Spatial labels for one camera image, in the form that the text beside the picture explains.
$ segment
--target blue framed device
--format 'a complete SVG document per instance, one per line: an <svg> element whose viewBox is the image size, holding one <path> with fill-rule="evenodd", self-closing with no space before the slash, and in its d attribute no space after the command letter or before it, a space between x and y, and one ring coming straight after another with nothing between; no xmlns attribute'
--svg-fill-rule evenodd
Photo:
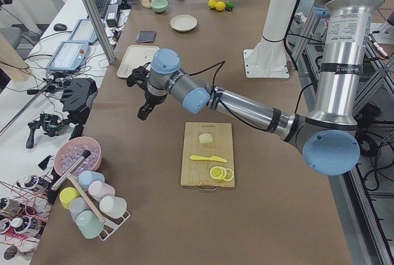
<svg viewBox="0 0 394 265"><path fill-rule="evenodd" d="M87 41L89 44L95 43L97 40L97 35L94 31L92 22L88 18L79 19L68 40Z"/></svg>
<svg viewBox="0 0 394 265"><path fill-rule="evenodd" d="M46 68L51 71L73 72L82 64L88 51L87 41L63 41Z"/></svg>

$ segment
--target pink bowl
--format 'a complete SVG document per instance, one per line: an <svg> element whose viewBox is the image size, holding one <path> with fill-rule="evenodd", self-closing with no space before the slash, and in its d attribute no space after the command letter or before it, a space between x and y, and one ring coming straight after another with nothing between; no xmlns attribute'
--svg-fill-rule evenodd
<svg viewBox="0 0 394 265"><path fill-rule="evenodd" d="M64 159L64 157L67 155L71 155L70 152L72 151L72 149L80 149L81 147L84 147L84 145L88 145L88 147L90 148L98 149L98 155L95 157L94 160L90 161L89 164L82 164L77 167L77 169L73 171L73 174L75 176L78 176L79 173L81 173L82 171L95 171L99 168L102 159L100 144L91 137L76 137L75 139L72 139L66 144L64 144L56 154L55 171L59 176L61 176L70 167L69 166L68 168L66 168L63 166L63 163L61 161Z"/></svg>

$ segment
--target white food piece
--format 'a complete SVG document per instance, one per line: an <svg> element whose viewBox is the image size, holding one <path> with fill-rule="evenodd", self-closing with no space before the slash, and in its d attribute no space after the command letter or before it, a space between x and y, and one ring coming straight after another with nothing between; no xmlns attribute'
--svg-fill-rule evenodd
<svg viewBox="0 0 394 265"><path fill-rule="evenodd" d="M212 137L212 134L200 134L198 136L199 142L200 144L209 144L212 143L212 141L214 140L214 138Z"/></svg>

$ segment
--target green bowl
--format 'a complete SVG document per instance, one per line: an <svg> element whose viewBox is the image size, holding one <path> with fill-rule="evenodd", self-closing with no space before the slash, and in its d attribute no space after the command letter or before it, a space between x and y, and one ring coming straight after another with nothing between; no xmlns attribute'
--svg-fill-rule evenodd
<svg viewBox="0 0 394 265"><path fill-rule="evenodd" d="M150 4L152 9L157 12L158 14L164 12L168 8L168 1L167 0L153 0Z"/></svg>

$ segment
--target wooden cutting board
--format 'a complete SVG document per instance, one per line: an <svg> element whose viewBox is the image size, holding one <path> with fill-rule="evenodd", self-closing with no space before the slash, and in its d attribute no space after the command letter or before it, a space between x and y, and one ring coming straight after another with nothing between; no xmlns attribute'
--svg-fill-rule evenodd
<svg viewBox="0 0 394 265"><path fill-rule="evenodd" d="M212 143L199 143L198 137L204 133L212 134ZM227 162L191 161L190 155L220 156L226 159ZM209 170L216 165L231 168L234 171L231 123L186 122L180 185L234 187L235 176L230 182L217 181L210 177Z"/></svg>

